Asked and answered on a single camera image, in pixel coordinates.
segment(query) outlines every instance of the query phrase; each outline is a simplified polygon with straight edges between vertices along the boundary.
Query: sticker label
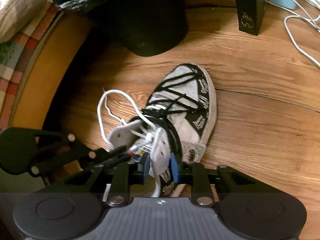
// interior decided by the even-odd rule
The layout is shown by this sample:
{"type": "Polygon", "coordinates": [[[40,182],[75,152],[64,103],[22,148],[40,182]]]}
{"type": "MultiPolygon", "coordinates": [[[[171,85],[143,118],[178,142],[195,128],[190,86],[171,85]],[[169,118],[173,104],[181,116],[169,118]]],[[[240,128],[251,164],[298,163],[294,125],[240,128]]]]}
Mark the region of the sticker label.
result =
{"type": "Polygon", "coordinates": [[[199,79],[199,83],[201,86],[201,93],[206,94],[209,92],[207,82],[204,79],[199,79]]]}
{"type": "Polygon", "coordinates": [[[139,162],[141,160],[141,157],[144,153],[150,153],[151,147],[149,145],[144,145],[139,148],[136,148],[134,151],[132,151],[132,159],[134,159],[136,162],[139,162]]]}
{"type": "Polygon", "coordinates": [[[200,162],[204,152],[206,150],[206,146],[200,143],[190,143],[190,142],[181,142],[182,146],[182,161],[192,161],[192,162],[200,162]]]}

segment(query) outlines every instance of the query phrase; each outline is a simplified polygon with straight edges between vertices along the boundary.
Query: black shoelace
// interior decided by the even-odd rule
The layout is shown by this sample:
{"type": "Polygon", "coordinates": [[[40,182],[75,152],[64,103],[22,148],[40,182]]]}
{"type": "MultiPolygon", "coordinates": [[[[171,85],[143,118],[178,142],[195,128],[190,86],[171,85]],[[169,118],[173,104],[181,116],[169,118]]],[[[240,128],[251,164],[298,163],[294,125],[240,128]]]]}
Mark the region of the black shoelace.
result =
{"type": "MultiPolygon", "coordinates": [[[[181,148],[181,142],[180,142],[180,138],[179,135],[177,133],[177,130],[175,129],[174,125],[170,122],[170,120],[167,118],[167,116],[169,114],[181,114],[181,113],[196,113],[196,112],[201,112],[204,111],[204,107],[196,100],[194,100],[193,98],[190,98],[188,96],[186,96],[186,94],[182,94],[179,93],[177,91],[173,91],[170,90],[170,88],[178,86],[178,85],[183,85],[186,84],[192,80],[195,80],[199,77],[203,77],[202,74],[198,74],[198,73],[194,73],[194,72],[190,72],[190,73],[185,73],[182,74],[180,76],[176,76],[173,78],[169,78],[166,80],[163,80],[157,87],[156,89],[153,91],[154,92],[161,92],[161,91],[167,91],[170,92],[172,94],[175,94],[177,96],[179,96],[176,99],[159,99],[159,100],[155,100],[152,102],[149,102],[153,93],[150,95],[150,97],[148,98],[147,101],[147,105],[146,106],[151,106],[151,105],[155,105],[155,104],[159,104],[159,103],[169,103],[168,107],[166,109],[160,109],[160,110],[154,110],[154,109],[142,109],[142,113],[143,115],[146,116],[146,118],[148,120],[150,120],[151,122],[153,122],[154,124],[157,124],[159,126],[161,126],[166,132],[167,132],[167,136],[168,136],[168,141],[170,144],[170,149],[172,152],[177,153],[180,157],[182,157],[182,148],[181,148]],[[169,82],[169,81],[174,81],[183,77],[188,77],[190,76],[190,78],[186,79],[185,81],[179,82],[179,83],[175,83],[172,85],[168,85],[168,86],[163,86],[165,83],[169,82]],[[197,105],[197,108],[191,107],[191,106],[187,106],[183,103],[181,103],[179,101],[179,99],[181,98],[185,98],[189,101],[191,101],[192,103],[197,105]],[[182,106],[183,108],[185,108],[185,110],[170,110],[170,108],[174,105],[179,105],[182,106]]],[[[140,119],[140,117],[136,116],[134,118],[132,118],[130,121],[135,121],[140,119]]]]}

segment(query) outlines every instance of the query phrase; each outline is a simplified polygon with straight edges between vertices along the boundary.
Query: plaid blanket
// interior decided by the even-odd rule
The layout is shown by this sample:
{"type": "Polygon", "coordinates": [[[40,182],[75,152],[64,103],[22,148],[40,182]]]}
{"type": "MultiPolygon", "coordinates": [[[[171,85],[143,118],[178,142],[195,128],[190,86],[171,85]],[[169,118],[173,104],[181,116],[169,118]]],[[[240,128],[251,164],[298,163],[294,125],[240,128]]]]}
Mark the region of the plaid blanket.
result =
{"type": "Polygon", "coordinates": [[[38,16],[10,41],[0,43],[0,130],[8,127],[24,70],[37,44],[60,14],[48,0],[38,16]]]}

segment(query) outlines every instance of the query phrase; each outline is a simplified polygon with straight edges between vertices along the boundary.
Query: wooden floor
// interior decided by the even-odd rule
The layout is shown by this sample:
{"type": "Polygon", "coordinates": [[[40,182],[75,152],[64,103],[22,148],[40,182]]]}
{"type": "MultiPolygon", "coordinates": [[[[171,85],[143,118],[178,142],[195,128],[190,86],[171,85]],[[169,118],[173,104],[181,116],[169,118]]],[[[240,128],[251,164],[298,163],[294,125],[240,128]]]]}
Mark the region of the wooden floor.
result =
{"type": "MultiPolygon", "coordinates": [[[[306,7],[316,17],[317,11],[306,7]]],[[[186,38],[158,56],[138,57],[103,39],[83,49],[61,83],[45,128],[101,147],[96,107],[102,88],[123,90],[143,107],[176,65],[200,64],[212,77],[218,101],[202,163],[208,168],[227,164],[294,195],[308,211],[300,239],[320,239],[320,70],[291,43],[283,25],[287,12],[267,6],[257,37],[238,31],[232,8],[189,9],[187,14],[186,38]]],[[[297,43],[320,60],[317,32],[302,21],[289,21],[297,43]]],[[[111,96],[109,105],[126,120],[134,116],[124,98],[111,96]]],[[[117,125],[106,111],[103,119],[106,132],[117,125]]]]}

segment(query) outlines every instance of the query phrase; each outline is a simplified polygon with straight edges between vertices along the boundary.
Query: fabric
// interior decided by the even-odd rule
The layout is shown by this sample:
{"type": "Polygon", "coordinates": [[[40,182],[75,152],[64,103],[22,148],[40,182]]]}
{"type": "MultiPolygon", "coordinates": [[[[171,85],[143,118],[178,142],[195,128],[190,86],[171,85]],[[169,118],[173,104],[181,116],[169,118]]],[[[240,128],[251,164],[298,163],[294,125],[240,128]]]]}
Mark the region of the fabric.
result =
{"type": "Polygon", "coordinates": [[[47,0],[37,17],[14,37],[0,43],[0,130],[8,127],[20,80],[39,40],[59,14],[47,0]]]}
{"type": "Polygon", "coordinates": [[[9,41],[47,0],[0,0],[0,42],[9,41]]]}

